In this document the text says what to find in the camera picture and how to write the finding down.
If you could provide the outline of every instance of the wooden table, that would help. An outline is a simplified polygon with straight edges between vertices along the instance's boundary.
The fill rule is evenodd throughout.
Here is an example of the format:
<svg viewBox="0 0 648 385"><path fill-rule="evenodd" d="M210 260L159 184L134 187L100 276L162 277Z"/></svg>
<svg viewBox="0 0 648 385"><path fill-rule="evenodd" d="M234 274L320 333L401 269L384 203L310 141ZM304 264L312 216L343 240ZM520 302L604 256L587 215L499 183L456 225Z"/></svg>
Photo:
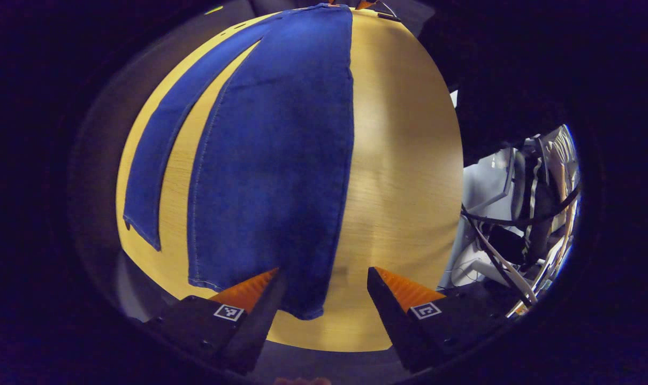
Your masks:
<svg viewBox="0 0 648 385"><path fill-rule="evenodd" d="M197 143L224 81L241 54L191 109L172 149L160 197L157 252L123 219L129 168L150 115L203 54L235 32L231 27L181 61L157 86L129 134L118 174L116 210L121 246L162 288L181 299L211 297L188 283L187 203ZM369 266L380 266L435 287L458 226L462 150L458 121L433 60L399 22L353 10L355 144L346 209L324 315L300 321L279 311L268 340L326 351L387 349L390 339L366 290Z"/></svg>

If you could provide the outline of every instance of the wooden surface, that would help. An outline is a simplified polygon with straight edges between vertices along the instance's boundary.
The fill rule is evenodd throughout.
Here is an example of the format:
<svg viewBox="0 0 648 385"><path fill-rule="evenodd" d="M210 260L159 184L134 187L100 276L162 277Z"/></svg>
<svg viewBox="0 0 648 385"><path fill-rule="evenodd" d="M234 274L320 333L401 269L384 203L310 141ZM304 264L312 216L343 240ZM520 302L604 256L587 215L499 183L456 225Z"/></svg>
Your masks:
<svg viewBox="0 0 648 385"><path fill-rule="evenodd" d="M129 134L118 174L116 210L121 246L175 297L211 297L188 281L187 202L205 120L219 90L248 55L241 54L202 94L174 144L162 185L157 252L123 215L131 160L146 122L178 78L203 54L250 20L213 37L160 83ZM380 266L435 287L450 256L459 220L462 150L444 81L412 34L369 10L353 11L355 144L343 225L324 315L300 321L278 312L268 340L329 351L387 349L390 340L366 290L369 266Z"/></svg>

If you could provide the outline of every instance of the stitching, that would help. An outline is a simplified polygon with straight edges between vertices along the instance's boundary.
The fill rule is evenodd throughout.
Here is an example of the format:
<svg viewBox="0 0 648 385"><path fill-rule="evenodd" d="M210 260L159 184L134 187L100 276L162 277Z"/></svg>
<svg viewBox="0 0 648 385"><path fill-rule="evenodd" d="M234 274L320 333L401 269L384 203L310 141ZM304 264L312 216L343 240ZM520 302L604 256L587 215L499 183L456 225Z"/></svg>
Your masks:
<svg viewBox="0 0 648 385"><path fill-rule="evenodd" d="M280 19L282 19L284 16L286 16L286 15L282 15L282 14L275 14L275 15L273 15L272 17L269 17L269 18L267 18L267 19L265 19L265 20L262 20L262 21L260 21L260 22L257 22L256 24L253 24L253 25L250 25L250 26L246 27L245 29L242 29L241 31L236 32L235 34L231 35L230 37L234 37L234 36L236 36L236 34L239 34L240 32L246 31L249 27L256 27L256 26L258 26L258 25L268 24L269 22L273 22L274 20L280 20ZM179 80L182 80L182 79L184 78L184 76L187 75L190 71L192 71L193 68L194 68L195 66L201 64L202 60L205 59L209 54L211 54L211 52L212 52L215 48L217 48L217 47L214 47L213 49L210 49L209 51L207 51L207 52L206 52L206 53L205 53L205 54L204 54L204 55L203 55L203 56L202 56L198 61L196 61L196 62L195 62L195 63L194 63L194 64L193 64L193 65L192 65L192 66L191 66L191 67L190 67L190 68L189 68L189 69L188 69L188 70L187 70L187 71L186 71L186 72L185 72L185 73L184 73L184 74L179 78ZM239 55L240 55L240 53L239 53L238 55L236 55L234 58L232 58L231 61L234 61L235 58L238 57ZM197 92L196 94L193 95L193 97L192 97L193 102L190 103L190 104L188 104L188 105L186 105L186 106L184 107L184 109L182 110L182 112L181 112L180 115L179 115L179 119L177 119L177 121L174 122L174 131L173 131L172 135L170 135L169 140L167 141L167 144L166 144L166 146L165 146L165 153L169 153L169 154L171 154L172 149L174 149L174 144L175 144L175 142L177 141L177 138L178 138L178 136L179 136L179 132L180 132L182 126L184 126L184 122L185 122L185 120L187 119L188 114L190 113L190 111L192 110L192 108L196 105L197 101L200 99L200 97L202 96L202 94L204 93L204 91L207 90L207 88L209 87L209 85L212 84L212 82L216 79L217 76L219 76L219 74L221 74L221 72L222 72L224 69L225 69L225 67L222 68L222 69L220 69L219 71L215 71L215 72L212 74L212 76L209 76L209 77L208 77L209 81L206 81L206 83L204 83L204 86L202 86L201 90L199 90L199 92ZM171 92L173 89L174 89L174 86L172 86L172 88L170 88L169 92L167 92L167 94L165 94L165 96L162 98L162 102L164 102L165 98L167 98L167 96L170 94L170 92ZM148 123L146 124L146 128L143 130L143 134L145 134L145 131L148 129L148 126L150 125L150 121L151 121L152 118L155 116L155 113L158 112L158 111L159 111L159 105L158 105L157 108L155 108L155 111L154 111L153 114L151 115L150 120L148 120ZM158 218L158 217L159 217L159 206L160 206L160 204L161 204L161 202L162 202L162 185L164 184L164 174L165 174L165 171L166 171L166 169L167 169L167 165L169 164L169 157L170 157L170 156L167 156L167 161L165 161L164 163L160 164L160 167L157 169L157 175L162 175L162 181L161 181L160 184L159 184L159 188L155 188L156 191L159 190L159 194L157 194L157 202L156 202L156 204L153 205L153 218ZM159 244L160 244L160 239L159 239L159 219L157 220L157 229L155 229L155 230L157 231L157 234L156 234L155 237L152 237L152 236L146 235L146 236L143 237L143 238L145 238L146 241L148 241L148 243L151 243L151 244L157 244L157 245L158 245L157 247L159 248Z"/></svg>
<svg viewBox="0 0 648 385"><path fill-rule="evenodd" d="M352 12L347 10L347 12L350 14L350 19L352 19L353 15ZM350 44L352 44L352 22L350 20ZM347 51L348 53L350 52L351 46L348 47ZM326 283L326 289L328 290L329 283L331 280L331 271L333 270L333 263L334 260L336 259L336 250L338 248L338 241L340 239L340 232L343 227L343 212L345 211L345 204L346 204L346 199L347 199L347 194L348 194L348 184L350 180L350 168L352 164L352 157L353 157L353 146L355 144L355 111L353 110L353 73L350 70L350 61L351 61L351 56L348 56L348 61L347 61L347 73L346 76L350 80L350 100L347 103L348 105L348 115L350 117L350 126L351 129L350 131L346 132L346 144L345 146L348 148L348 151L346 151L346 158L345 158L345 164L343 165L344 170L343 170L343 175L341 178L341 187L340 187L340 200L339 200L339 205L338 205L338 217L337 217L337 223L336 223L336 234L334 235L332 241L331 241L331 248L329 250L329 282ZM311 318L307 319L314 319L316 317L321 316L324 314L323 310L323 305L317 310L317 312L314 313L309 313Z"/></svg>
<svg viewBox="0 0 648 385"><path fill-rule="evenodd" d="M148 241L150 246L154 247L157 251L160 251L160 249L162 249L162 247L160 247L159 242L153 241L153 237L151 237L145 231L143 231L142 227L136 224L136 222L133 221L133 219L128 217L126 214L123 217L124 217L124 222L127 222L129 225L131 225L143 239Z"/></svg>
<svg viewBox="0 0 648 385"><path fill-rule="evenodd" d="M263 39L263 37L264 36L262 36L258 40L258 42L261 41ZM204 164L204 154L207 151L207 144L209 143L209 138L211 137L212 130L214 129L214 121L217 119L217 114L219 113L219 109L221 108L222 103L224 102L224 97L226 96L226 90L228 90L228 88L231 86L231 82L235 78L236 73L238 73L240 71L240 68L243 67L243 64L250 58L250 56L253 54L253 52L255 52L255 49L257 49L257 47L253 48L253 50L248 54L248 56L245 59L243 59L241 64L238 65L238 68L236 68L235 71L233 71L230 78L226 81L224 87L222 87L221 97L219 98L219 102L216 104L216 107L214 108L214 114L212 115L212 120L209 122L209 125L207 126L207 129L208 129L207 135L204 138L204 142L202 143L202 152L201 152L201 156L200 156L200 163L199 163L199 167L197 168L197 173L196 173L197 177L196 177L195 183L193 184L193 214L192 214L192 219L193 220L191 222L191 232L192 232L192 238L193 238L193 256L194 256L194 259L195 259L194 269L196 271L196 280L200 280L200 269L197 268L197 266L199 265L199 261L197 260L197 233L196 233L196 230L195 230L195 228L196 228L196 208L197 208L197 185L199 185L199 183L200 183L200 177L201 177L201 174L202 174L202 165Z"/></svg>
<svg viewBox="0 0 648 385"><path fill-rule="evenodd" d="M212 282L207 282L207 281L203 281L203 280L196 280L195 278L189 278L188 280L189 280L190 282L194 282L194 283L204 283L203 286L209 285L209 286L211 286L211 289L214 289L214 291L218 291L218 292L219 292L219 291L224 291L224 290L225 290L223 287L221 287L221 286L219 286L219 285L215 285L215 284L212 283Z"/></svg>

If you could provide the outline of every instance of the blue denim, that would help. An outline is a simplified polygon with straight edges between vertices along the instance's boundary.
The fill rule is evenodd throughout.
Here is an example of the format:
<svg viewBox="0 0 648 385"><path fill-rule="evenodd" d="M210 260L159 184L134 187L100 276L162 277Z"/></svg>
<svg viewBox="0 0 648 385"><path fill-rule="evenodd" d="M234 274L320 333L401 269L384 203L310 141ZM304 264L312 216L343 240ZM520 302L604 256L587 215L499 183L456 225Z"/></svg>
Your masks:
<svg viewBox="0 0 648 385"><path fill-rule="evenodd" d="M297 12L302 10L273 15L236 32L218 44L181 76L148 120L131 163L126 185L124 220L157 251L162 248L159 241L162 179L174 141L188 113L207 86L231 61L262 39L274 22Z"/></svg>
<svg viewBox="0 0 648 385"><path fill-rule="evenodd" d="M192 285L280 266L281 309L323 314L353 150L351 34L344 5L275 20L219 92L189 186Z"/></svg>

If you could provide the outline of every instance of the white cable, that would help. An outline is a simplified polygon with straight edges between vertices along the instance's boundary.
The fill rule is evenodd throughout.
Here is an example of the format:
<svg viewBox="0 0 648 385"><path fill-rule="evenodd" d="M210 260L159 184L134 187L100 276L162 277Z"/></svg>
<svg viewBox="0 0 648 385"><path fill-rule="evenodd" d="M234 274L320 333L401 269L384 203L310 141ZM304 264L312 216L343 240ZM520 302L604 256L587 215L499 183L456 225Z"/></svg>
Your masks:
<svg viewBox="0 0 648 385"><path fill-rule="evenodd" d="M384 3L384 2L380 2L380 3L383 4L383 6L386 7L390 11L390 13L393 14L393 17L395 17L395 19L397 19L398 15L396 15L395 12L393 12L393 10L391 10L390 7L386 3Z"/></svg>
<svg viewBox="0 0 648 385"><path fill-rule="evenodd" d="M509 269L509 277L512 278L512 281L514 281L517 287L519 287L519 290L528 295L529 300L531 300L532 304L537 304L536 294L533 292L531 285L529 285L521 276L521 274L519 274L517 270L514 270L512 265L508 263L507 260L505 260L505 258L503 258L500 253L497 252L497 250L495 250L495 248L492 246L492 244L490 244L490 242L488 242L487 239L485 239L485 236L483 235L481 230L478 229L478 226L475 226L474 229L476 230L476 234L478 234L478 237L481 239L481 241L483 241L485 246L490 249L490 251L492 251L493 255L495 255L495 257L500 261L500 263L502 263L505 268Z"/></svg>

